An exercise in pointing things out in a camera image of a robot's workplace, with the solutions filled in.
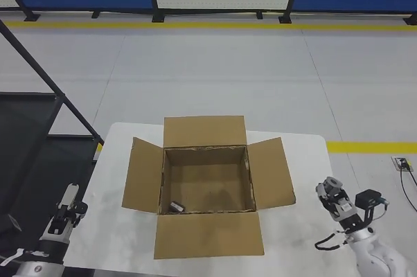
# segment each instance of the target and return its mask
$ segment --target open cardboard box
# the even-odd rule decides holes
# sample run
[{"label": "open cardboard box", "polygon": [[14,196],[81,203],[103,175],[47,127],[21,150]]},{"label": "open cardboard box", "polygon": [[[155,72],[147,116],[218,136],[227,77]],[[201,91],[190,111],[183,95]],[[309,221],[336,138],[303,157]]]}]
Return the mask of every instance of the open cardboard box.
[{"label": "open cardboard box", "polygon": [[247,145],[243,116],[165,118],[163,148],[133,139],[122,207],[158,214],[155,259],[263,255],[257,210],[295,201],[281,138]]}]

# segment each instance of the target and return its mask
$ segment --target box flap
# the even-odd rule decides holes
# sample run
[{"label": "box flap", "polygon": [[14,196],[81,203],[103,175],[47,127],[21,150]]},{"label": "box flap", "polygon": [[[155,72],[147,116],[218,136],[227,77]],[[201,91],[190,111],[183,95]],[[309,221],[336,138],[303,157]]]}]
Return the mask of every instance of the box flap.
[{"label": "box flap", "polygon": [[281,138],[247,146],[256,208],[273,208],[296,202],[292,178]]},{"label": "box flap", "polygon": [[257,212],[160,215],[154,258],[264,255]]},{"label": "box flap", "polygon": [[162,154],[161,147],[133,138],[122,207],[156,213],[161,187]]},{"label": "box flap", "polygon": [[164,118],[165,148],[246,144],[244,116]]}]

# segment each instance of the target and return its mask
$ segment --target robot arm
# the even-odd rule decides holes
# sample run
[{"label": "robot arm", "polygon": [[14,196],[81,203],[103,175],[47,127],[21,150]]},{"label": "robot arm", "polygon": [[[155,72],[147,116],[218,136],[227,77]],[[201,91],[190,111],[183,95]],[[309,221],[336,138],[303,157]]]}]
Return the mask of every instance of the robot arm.
[{"label": "robot arm", "polygon": [[87,212],[87,205],[76,202],[78,185],[70,184],[64,193],[57,211],[48,223],[36,250],[45,253],[33,260],[23,262],[14,277],[61,277],[64,272],[63,260],[70,244],[70,235]]},{"label": "robot arm", "polygon": [[[353,204],[342,183],[333,177],[316,187],[318,198],[324,208],[329,211],[334,221],[339,222],[344,229],[346,241],[355,252],[357,269],[361,277],[411,277],[407,261],[396,250],[383,244],[378,234],[370,227],[373,220],[373,210],[379,204],[387,209],[389,202],[381,197],[381,193],[365,190],[356,196]],[[364,221],[357,214],[357,209],[365,210]]]}]

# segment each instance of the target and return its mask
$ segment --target floor stripe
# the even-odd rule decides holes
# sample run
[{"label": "floor stripe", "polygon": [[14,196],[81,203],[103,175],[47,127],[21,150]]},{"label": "floor stripe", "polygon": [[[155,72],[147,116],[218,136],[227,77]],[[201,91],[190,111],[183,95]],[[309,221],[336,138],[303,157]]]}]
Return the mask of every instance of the floor stripe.
[{"label": "floor stripe", "polygon": [[417,143],[328,141],[329,153],[417,154]]},{"label": "floor stripe", "polygon": [[417,26],[398,25],[334,25],[334,24],[267,24],[267,23],[222,23],[222,22],[58,22],[58,21],[6,21],[11,28],[214,28],[214,29],[296,29],[296,30],[348,30],[348,31],[403,31],[417,32]]}]

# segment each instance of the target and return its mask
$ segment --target concrete floor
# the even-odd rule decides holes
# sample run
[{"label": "concrete floor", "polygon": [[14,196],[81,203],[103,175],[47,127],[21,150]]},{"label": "concrete floor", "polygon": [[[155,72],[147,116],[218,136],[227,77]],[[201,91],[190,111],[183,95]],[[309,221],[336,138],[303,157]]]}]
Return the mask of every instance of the concrete floor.
[{"label": "concrete floor", "polygon": [[[75,18],[86,21],[89,15]],[[66,19],[56,14],[50,20]],[[100,20],[119,19],[105,15]],[[320,17],[294,20],[330,22]],[[375,18],[364,23],[403,24],[399,20]],[[104,138],[110,125],[118,121],[162,124],[164,116],[240,114],[251,130],[320,134],[328,141],[417,141],[417,33],[258,29],[13,32]],[[0,91],[50,91],[2,36]],[[87,134],[65,107],[51,132]],[[352,198],[374,188],[391,202],[387,214],[374,225],[384,241],[407,257],[417,276],[417,214],[402,193],[390,156],[331,154],[330,161]],[[417,179],[417,154],[407,157]],[[409,176],[405,176],[405,185],[417,203]]]}]

